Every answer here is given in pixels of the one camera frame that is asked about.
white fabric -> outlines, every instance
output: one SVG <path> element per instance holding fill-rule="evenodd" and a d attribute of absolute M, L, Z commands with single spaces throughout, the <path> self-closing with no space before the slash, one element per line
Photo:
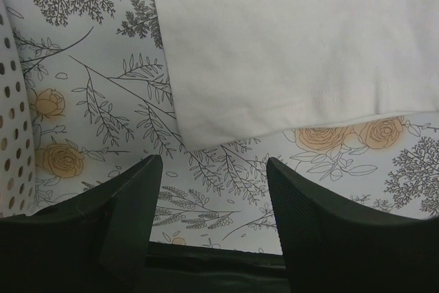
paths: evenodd
<path fill-rule="evenodd" d="M 439 0 L 156 0 L 188 150 L 439 109 Z"/>

